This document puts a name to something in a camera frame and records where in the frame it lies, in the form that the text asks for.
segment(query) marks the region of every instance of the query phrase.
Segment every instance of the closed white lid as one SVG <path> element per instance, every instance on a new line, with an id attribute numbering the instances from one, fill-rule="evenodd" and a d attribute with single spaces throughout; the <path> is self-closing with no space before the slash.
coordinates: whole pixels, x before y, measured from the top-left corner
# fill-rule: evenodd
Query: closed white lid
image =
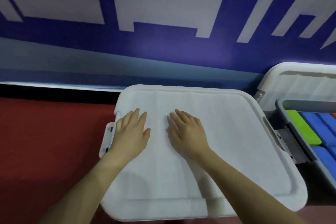
<path id="1" fill-rule="evenodd" d="M 272 67 L 258 86 L 255 99 L 264 112 L 277 99 L 336 101 L 336 66 L 283 62 Z"/>
<path id="2" fill-rule="evenodd" d="M 171 147 L 167 115 L 175 108 L 198 117 L 210 147 L 293 211 L 307 200 L 303 178 L 274 141 L 257 102 L 239 90 L 134 85 L 119 96 L 116 121 L 131 110 L 147 111 L 146 149 L 107 190 L 101 205 L 121 221 L 235 215 L 212 179 Z"/>

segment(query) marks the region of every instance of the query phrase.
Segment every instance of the wall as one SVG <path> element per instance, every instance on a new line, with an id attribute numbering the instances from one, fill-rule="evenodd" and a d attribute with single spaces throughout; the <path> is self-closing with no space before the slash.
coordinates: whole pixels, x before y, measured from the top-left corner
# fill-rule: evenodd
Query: wall
<path id="1" fill-rule="evenodd" d="M 0 80 L 255 90 L 336 64 L 336 0 L 0 0 Z"/>

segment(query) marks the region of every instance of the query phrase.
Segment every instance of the green block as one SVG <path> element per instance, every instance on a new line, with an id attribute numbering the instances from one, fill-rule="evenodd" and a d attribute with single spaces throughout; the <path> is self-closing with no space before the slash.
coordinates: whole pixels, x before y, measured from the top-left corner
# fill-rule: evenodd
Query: green block
<path id="1" fill-rule="evenodd" d="M 309 143 L 309 145 L 320 145 L 322 143 L 321 139 L 317 134 L 309 127 L 301 115 L 295 110 L 286 110 L 293 124 L 296 126 L 297 130 L 303 135 L 304 139 Z"/>

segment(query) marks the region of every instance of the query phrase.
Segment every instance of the blue block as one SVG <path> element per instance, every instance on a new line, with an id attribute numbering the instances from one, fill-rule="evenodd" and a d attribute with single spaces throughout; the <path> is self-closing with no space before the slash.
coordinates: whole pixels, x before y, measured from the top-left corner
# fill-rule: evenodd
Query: blue block
<path id="1" fill-rule="evenodd" d="M 336 137 L 313 112 L 299 112 L 309 127 L 317 134 L 325 146 L 336 146 Z"/>
<path id="2" fill-rule="evenodd" d="M 322 164 L 328 169 L 331 176 L 336 180 L 336 160 L 330 155 L 326 148 L 312 146 L 312 149 L 321 160 Z"/>
<path id="3" fill-rule="evenodd" d="M 327 147 L 327 150 L 329 151 L 330 155 L 336 160 L 336 147 Z"/>
<path id="4" fill-rule="evenodd" d="M 329 113 L 317 113 L 316 115 L 321 119 L 323 124 L 329 128 L 331 133 L 336 136 L 336 119 Z"/>

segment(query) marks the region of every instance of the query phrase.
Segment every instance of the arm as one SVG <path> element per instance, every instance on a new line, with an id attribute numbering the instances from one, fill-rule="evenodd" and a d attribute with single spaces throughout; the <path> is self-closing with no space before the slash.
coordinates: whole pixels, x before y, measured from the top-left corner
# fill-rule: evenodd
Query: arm
<path id="1" fill-rule="evenodd" d="M 139 109 L 117 121 L 111 149 L 94 168 L 59 202 L 39 224 L 90 223 L 105 192 L 120 171 L 146 147 L 150 128 L 144 131 L 147 113 L 139 121 Z"/>
<path id="2" fill-rule="evenodd" d="M 177 109 L 175 112 L 177 115 L 170 113 L 170 117 L 176 126 L 168 127 L 173 147 L 211 176 L 244 224 L 305 223 L 212 151 L 199 119 Z"/>

